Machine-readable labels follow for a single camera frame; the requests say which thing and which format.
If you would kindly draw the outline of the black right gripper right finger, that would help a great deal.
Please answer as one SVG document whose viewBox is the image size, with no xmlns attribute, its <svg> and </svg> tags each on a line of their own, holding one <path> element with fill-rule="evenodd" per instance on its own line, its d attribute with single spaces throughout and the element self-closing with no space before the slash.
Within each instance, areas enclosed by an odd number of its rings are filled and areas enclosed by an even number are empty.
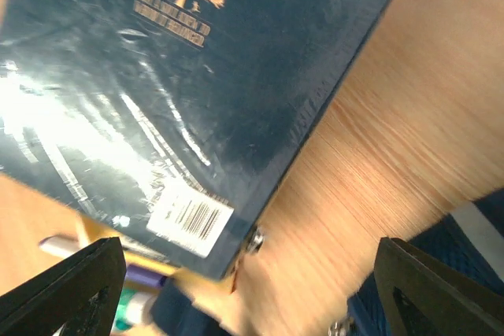
<svg viewBox="0 0 504 336">
<path fill-rule="evenodd" d="M 376 286 L 393 335 L 502 335 L 503 297 L 399 238 L 382 238 Z"/>
</svg>

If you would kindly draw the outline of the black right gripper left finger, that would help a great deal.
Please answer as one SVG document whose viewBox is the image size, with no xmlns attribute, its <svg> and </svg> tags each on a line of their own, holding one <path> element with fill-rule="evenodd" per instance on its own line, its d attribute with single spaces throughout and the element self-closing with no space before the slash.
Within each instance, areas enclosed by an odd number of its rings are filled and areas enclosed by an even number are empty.
<svg viewBox="0 0 504 336">
<path fill-rule="evenodd" d="M 118 237 L 101 238 L 1 296 L 2 335 L 108 335 L 124 284 Z"/>
</svg>

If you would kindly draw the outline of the navy blue student backpack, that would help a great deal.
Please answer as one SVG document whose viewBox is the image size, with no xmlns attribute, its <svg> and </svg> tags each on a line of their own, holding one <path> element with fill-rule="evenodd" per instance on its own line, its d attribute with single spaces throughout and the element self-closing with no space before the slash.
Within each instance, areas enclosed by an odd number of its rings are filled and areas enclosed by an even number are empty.
<svg viewBox="0 0 504 336">
<path fill-rule="evenodd" d="M 467 202 L 411 239 L 411 244 L 496 294 L 503 293 L 503 191 Z M 348 313 L 331 335 L 389 335 L 374 275 L 347 301 Z M 167 282 L 150 310 L 167 335 L 226 335 L 219 320 L 193 306 Z"/>
</svg>

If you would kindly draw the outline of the dark blue hardcover book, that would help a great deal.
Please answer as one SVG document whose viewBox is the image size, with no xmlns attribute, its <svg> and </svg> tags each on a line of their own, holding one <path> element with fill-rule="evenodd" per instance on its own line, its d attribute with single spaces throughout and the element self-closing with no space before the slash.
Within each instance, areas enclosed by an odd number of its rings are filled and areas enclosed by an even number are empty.
<svg viewBox="0 0 504 336">
<path fill-rule="evenodd" d="M 1 170 L 224 278 L 390 0 L 6 0 Z"/>
</svg>

